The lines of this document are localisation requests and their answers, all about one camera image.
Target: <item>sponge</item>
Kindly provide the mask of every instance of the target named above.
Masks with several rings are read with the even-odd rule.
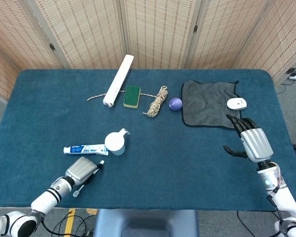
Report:
[[[141,89],[139,86],[129,85],[126,87],[124,106],[128,108],[138,108]]]

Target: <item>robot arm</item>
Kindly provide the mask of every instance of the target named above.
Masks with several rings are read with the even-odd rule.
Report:
[[[227,118],[234,125],[245,152],[235,152],[227,146],[223,148],[232,156],[249,158],[258,164],[257,172],[268,194],[267,199],[279,211],[291,214],[291,217],[277,221],[275,230],[280,233],[280,237],[296,237],[296,202],[283,179],[279,165],[270,160],[273,150],[265,133],[249,118],[238,119],[230,115]]]
[[[96,165],[92,161],[80,157],[67,169],[65,176],[58,178],[49,189],[32,202],[30,215],[12,211],[1,216],[0,236],[29,237],[43,222],[45,215],[71,192],[73,186],[87,183],[95,171],[102,168],[103,164],[104,161]]]

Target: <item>blue tablecloth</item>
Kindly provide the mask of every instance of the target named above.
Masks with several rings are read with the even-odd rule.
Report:
[[[222,148],[243,150],[234,130],[187,127],[181,112],[168,103],[180,97],[187,80],[239,81],[236,92],[250,117],[274,150],[273,161],[296,199],[296,158],[269,74],[261,70],[132,70],[123,88],[138,85],[157,94],[168,86],[168,99],[155,118],[142,115],[153,98],[141,96],[138,109],[115,105],[103,97],[116,70],[26,70],[15,84],[0,125],[0,206],[30,206],[79,156],[63,154],[64,146],[102,144],[107,134],[126,128],[121,156],[89,155],[104,169],[77,198],[72,193],[59,207],[273,210],[266,200],[257,165]]]

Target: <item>purple ball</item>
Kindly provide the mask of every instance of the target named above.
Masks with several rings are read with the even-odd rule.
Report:
[[[182,100],[179,98],[173,98],[169,102],[169,107],[173,111],[178,111],[182,108]]]

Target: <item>gray towel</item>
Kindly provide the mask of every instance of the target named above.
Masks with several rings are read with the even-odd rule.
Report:
[[[187,126],[234,128],[226,114],[240,118],[241,113],[227,107],[227,101],[239,97],[235,83],[201,84],[186,81],[182,86],[182,119]]]

